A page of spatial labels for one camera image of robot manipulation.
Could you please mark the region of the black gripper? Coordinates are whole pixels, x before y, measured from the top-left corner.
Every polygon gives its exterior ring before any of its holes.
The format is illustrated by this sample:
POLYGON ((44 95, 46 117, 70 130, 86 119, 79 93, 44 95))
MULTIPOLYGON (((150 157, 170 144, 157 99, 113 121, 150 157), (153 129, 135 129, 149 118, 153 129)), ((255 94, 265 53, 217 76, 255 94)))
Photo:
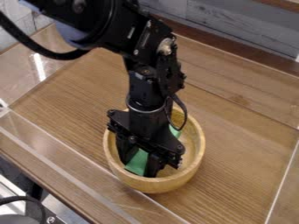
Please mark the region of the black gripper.
MULTIPOLYGON (((173 125, 174 105, 162 106, 157 110, 129 111, 111 109, 107 112, 107 128, 117 134, 117 149, 119 159, 126 165, 138 153, 137 138, 134 136, 151 139, 159 130, 173 125)), ((145 175, 155 178, 161 171, 161 158, 151 154, 147 159, 145 175)))

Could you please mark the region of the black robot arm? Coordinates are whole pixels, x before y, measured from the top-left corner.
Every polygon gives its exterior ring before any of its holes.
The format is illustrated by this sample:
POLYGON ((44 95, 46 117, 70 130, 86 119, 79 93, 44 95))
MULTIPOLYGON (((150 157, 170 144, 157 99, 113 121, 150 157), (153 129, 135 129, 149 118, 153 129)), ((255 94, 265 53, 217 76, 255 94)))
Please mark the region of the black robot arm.
POLYGON ((123 57, 129 73, 127 110, 107 112, 107 129, 117 135, 119 159, 129 164, 147 152, 143 175, 154 178, 170 165, 181 166, 186 148, 173 132, 174 105, 186 75, 178 60, 173 28, 143 10, 138 0, 19 0, 55 21, 75 49, 54 52, 38 44, 0 11, 0 27, 32 51, 55 60, 75 60, 97 48, 123 57))

